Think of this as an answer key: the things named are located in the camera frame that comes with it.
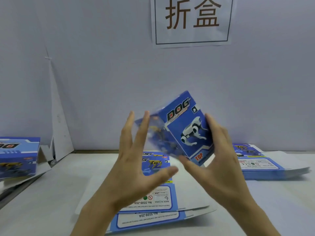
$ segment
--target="white wall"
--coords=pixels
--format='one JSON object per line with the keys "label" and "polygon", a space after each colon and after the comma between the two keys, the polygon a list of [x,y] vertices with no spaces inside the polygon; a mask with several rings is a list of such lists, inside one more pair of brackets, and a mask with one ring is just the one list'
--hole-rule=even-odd
{"label": "white wall", "polygon": [[232,45],[175,49],[152,48],[149,0],[34,3],[75,149],[116,149],[131,109],[186,89],[235,142],[315,149],[315,0],[238,0]]}
{"label": "white wall", "polygon": [[32,0],[0,0],[0,136],[52,136],[46,50]]}

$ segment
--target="hand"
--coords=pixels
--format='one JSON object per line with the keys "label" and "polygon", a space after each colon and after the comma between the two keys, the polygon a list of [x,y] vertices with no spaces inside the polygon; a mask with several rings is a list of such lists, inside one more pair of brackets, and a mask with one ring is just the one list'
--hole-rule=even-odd
{"label": "hand", "polygon": [[145,112],[135,142],[132,142],[131,129],[134,117],[134,113],[130,112],[121,131],[118,159],[100,188],[88,202],[89,207],[91,202],[97,202],[94,205],[98,210],[112,209],[113,214],[116,214],[123,207],[136,202],[177,173],[177,167],[168,167],[151,176],[144,176],[141,163],[150,114],[148,111]]}
{"label": "hand", "polygon": [[184,156],[179,160],[206,192],[226,209],[254,203],[227,130],[209,114],[205,116],[212,132],[215,158],[206,168],[197,166]]}

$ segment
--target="left hand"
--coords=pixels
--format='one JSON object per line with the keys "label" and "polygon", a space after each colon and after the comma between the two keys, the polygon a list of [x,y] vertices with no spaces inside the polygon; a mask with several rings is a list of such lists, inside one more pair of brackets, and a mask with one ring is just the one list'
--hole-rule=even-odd
{"label": "left hand", "polygon": [[118,159],[100,188],[87,203],[88,208],[92,206],[94,210],[101,212],[111,210],[113,214],[116,214],[177,173],[177,167],[168,167],[151,176],[144,176],[141,163],[150,114],[148,111],[145,112],[135,141],[132,142],[131,129],[134,118],[134,113],[130,112],[121,131]]}

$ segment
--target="finger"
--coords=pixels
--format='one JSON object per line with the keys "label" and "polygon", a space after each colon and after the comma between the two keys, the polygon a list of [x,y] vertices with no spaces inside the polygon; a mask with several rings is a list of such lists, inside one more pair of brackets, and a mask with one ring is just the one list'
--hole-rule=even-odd
{"label": "finger", "polygon": [[144,144],[146,142],[148,128],[149,128],[149,122],[150,122],[150,112],[145,111],[142,123],[137,131],[135,141],[132,145],[133,151],[135,155],[141,155],[143,152]]}
{"label": "finger", "polygon": [[230,137],[230,135],[229,135],[228,130],[227,130],[225,127],[221,127],[221,129],[222,129],[222,132],[223,132],[223,134],[224,134],[224,136],[225,136],[227,142],[228,142],[230,145],[232,145],[232,140],[231,140],[231,137]]}
{"label": "finger", "polygon": [[203,168],[197,166],[195,163],[187,159],[185,156],[179,156],[178,157],[179,161],[183,164],[185,170],[191,174],[192,177],[195,178],[195,180],[199,183],[201,183],[202,178],[203,178]]}
{"label": "finger", "polygon": [[123,152],[130,149],[132,146],[132,126],[134,124],[135,114],[133,111],[129,113],[128,119],[121,130],[120,141],[119,141],[119,157],[122,157]]}
{"label": "finger", "polygon": [[225,135],[223,134],[220,124],[208,113],[205,114],[207,122],[212,132],[212,139],[215,146],[223,145],[226,143]]}
{"label": "finger", "polygon": [[152,191],[156,187],[164,184],[177,172],[178,172],[178,168],[173,166],[173,167],[167,167],[167,168],[161,169],[157,173],[147,176],[147,180],[149,182],[149,190]]}

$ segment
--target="right hand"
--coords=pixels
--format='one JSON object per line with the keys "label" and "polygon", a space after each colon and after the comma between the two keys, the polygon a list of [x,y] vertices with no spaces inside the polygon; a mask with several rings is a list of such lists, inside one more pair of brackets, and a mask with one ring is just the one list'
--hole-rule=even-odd
{"label": "right hand", "polygon": [[227,130],[209,114],[205,117],[212,132],[215,158],[206,168],[197,166],[185,156],[180,156],[179,160],[206,192],[227,210],[255,203]]}

